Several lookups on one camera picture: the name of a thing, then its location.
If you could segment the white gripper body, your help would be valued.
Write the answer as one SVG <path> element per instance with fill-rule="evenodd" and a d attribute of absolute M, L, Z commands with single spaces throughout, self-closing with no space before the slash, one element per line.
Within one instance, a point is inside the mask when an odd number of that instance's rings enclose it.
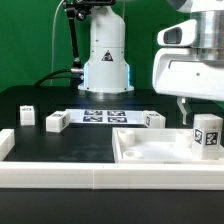
<path fill-rule="evenodd" d="M 153 88 L 160 94 L 224 101 L 224 62 L 199 58 L 193 47 L 196 31 L 196 20 L 190 19 L 158 33 Z"/>

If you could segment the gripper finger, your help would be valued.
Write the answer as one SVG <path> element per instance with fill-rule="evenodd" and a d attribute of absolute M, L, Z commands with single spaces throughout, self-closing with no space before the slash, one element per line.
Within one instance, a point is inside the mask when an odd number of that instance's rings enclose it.
<path fill-rule="evenodd" d="M 188 103 L 188 99 L 185 97 L 178 96 L 177 97 L 177 105 L 182 113 L 182 123 L 184 125 L 187 125 L 188 124 L 187 117 L 188 117 L 188 114 L 191 112 L 191 108 Z"/>

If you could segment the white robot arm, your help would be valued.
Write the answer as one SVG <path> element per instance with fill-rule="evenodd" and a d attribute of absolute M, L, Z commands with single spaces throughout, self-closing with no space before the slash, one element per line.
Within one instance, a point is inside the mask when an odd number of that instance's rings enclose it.
<path fill-rule="evenodd" d="M 161 49 L 153 64 L 152 85 L 160 94 L 224 101 L 224 0 L 167 0 L 190 19 L 158 33 Z M 124 59 L 125 23 L 106 2 L 89 2 L 90 58 L 84 65 L 83 91 L 120 94 L 130 85 Z"/>

